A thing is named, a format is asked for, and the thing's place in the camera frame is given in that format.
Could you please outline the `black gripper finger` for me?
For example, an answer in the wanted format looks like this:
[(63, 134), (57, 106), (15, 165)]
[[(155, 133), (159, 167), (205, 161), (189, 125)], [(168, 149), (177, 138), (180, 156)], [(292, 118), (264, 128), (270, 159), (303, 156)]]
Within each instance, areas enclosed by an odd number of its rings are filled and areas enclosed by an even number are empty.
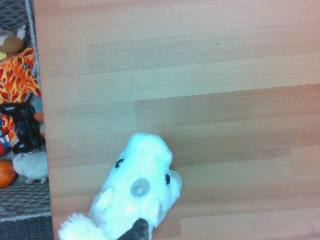
[(145, 219), (138, 219), (133, 227), (122, 235), (119, 240), (148, 240), (149, 224)]

